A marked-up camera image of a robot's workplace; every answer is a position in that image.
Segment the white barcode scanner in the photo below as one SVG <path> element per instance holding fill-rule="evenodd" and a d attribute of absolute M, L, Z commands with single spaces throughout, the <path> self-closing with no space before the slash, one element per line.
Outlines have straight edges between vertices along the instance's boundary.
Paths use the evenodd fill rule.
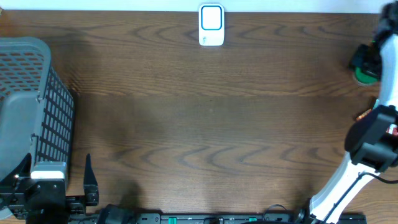
<path fill-rule="evenodd" d="M 215 47 L 224 43 L 224 7 L 216 3 L 202 4 L 198 10 L 198 42 Z"/>

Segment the orange small packet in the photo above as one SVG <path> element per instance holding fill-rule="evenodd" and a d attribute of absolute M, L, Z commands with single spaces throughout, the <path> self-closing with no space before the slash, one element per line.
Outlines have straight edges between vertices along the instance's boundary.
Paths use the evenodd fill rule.
<path fill-rule="evenodd" d="M 370 112 L 372 111 L 372 109 L 368 109 L 365 112 L 361 113 L 357 118 L 356 121 L 359 121 L 361 119 L 363 119 L 364 117 L 366 117 Z"/>

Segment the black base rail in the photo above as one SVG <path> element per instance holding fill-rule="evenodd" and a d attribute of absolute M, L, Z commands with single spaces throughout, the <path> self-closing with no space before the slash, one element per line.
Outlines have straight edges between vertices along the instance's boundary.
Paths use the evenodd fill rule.
<path fill-rule="evenodd" d="M 254 223 L 323 223 L 301 210 L 298 216 L 286 209 L 271 206 L 263 213 L 162 213 L 150 210 L 127 210 L 107 205 L 98 213 L 71 215 L 68 223 L 77 224 L 254 224 Z"/>

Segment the green lid jar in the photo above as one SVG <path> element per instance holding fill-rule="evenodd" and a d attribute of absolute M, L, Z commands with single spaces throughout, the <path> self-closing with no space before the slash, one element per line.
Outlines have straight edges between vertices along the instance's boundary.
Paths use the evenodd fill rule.
<path fill-rule="evenodd" d="M 360 85 L 373 85 L 379 81 L 376 77 L 365 74 L 359 67 L 354 70 L 354 78 Z"/>

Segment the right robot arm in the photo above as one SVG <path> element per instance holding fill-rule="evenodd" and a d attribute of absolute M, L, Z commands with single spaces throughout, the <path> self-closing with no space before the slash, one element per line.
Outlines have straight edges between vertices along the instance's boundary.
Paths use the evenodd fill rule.
<path fill-rule="evenodd" d="M 338 223 L 364 186 L 388 184 L 380 174 L 397 167 L 397 1 L 383 7 L 372 42 L 357 48 L 349 67 L 360 83 L 380 83 L 376 105 L 349 129 L 341 164 L 296 223 Z"/>

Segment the grey plastic basket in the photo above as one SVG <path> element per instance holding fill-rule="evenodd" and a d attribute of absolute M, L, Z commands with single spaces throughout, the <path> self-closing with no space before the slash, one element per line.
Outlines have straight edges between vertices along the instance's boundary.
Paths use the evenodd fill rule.
<path fill-rule="evenodd" d="M 43 161 L 66 162 L 69 171 L 74 121 L 75 101 L 53 69 L 48 45 L 2 38 L 1 181 L 28 153 L 30 171 Z"/>

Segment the red snack bar wrapper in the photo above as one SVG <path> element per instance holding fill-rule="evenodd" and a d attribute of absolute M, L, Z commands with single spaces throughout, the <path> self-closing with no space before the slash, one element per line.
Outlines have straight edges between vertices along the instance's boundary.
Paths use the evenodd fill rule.
<path fill-rule="evenodd" d="M 389 128 L 386 130 L 386 133 L 392 135 L 392 136 L 398 136 L 398 127 L 396 124 L 392 124 L 389 126 Z"/>

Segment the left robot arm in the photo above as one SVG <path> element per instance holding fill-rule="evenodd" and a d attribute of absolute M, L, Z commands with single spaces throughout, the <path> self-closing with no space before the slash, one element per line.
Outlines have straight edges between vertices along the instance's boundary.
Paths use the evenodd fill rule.
<path fill-rule="evenodd" d="M 99 188 L 91 166 L 91 155 L 86 155 L 83 195 L 67 196 L 65 179 L 33 178 L 30 173 L 31 154 L 1 181 L 1 210 L 26 223 L 69 223 L 72 216 L 84 220 L 86 208 L 99 204 Z"/>

